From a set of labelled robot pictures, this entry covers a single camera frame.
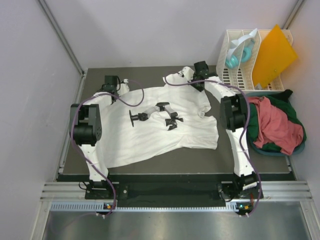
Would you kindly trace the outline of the white printed t shirt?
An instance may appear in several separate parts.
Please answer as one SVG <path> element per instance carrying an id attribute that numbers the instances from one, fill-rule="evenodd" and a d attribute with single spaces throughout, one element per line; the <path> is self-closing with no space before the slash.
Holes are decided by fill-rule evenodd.
<path id="1" fill-rule="evenodd" d="M 187 78 L 178 73 L 168 75 L 166 80 L 168 84 L 162 87 L 126 93 L 123 100 L 134 107 L 117 101 L 100 111 L 102 137 L 96 157 L 107 168 L 148 160 L 179 148 L 217 148 L 217 120 L 205 115 L 211 109 L 207 95 L 186 85 Z M 131 123 L 130 114 L 143 113 L 161 102 L 169 103 L 178 114 L 176 128 L 166 125 L 166 112 L 155 112 L 146 121 Z"/>

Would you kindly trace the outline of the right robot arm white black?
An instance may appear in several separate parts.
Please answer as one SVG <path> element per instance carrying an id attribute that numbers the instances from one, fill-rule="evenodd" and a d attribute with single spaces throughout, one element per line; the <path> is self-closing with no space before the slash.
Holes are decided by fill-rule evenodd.
<path id="1" fill-rule="evenodd" d="M 220 197 L 226 202 L 235 197 L 245 198 L 259 183 L 245 139 L 250 117 L 249 103 L 243 92 L 235 93 L 233 89 L 236 87 L 224 84 L 216 73 L 210 72 L 205 61 L 196 62 L 193 66 L 194 73 L 189 82 L 196 90 L 206 90 L 219 101 L 220 124 L 231 143 L 234 158 L 232 186 L 222 186 Z"/>

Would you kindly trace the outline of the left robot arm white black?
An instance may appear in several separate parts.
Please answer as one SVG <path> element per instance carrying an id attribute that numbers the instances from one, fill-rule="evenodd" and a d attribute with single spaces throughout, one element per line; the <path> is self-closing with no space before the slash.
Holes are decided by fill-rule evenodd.
<path id="1" fill-rule="evenodd" d="M 120 88 L 119 77 L 107 75 L 95 95 L 70 106 L 69 136 L 72 146 L 87 163 L 89 181 L 86 191 L 91 199 L 94 194 L 98 199 L 116 198 L 115 187 L 108 179 L 108 169 L 98 159 L 96 147 L 103 135 L 101 107 L 112 104 L 119 97 Z"/>

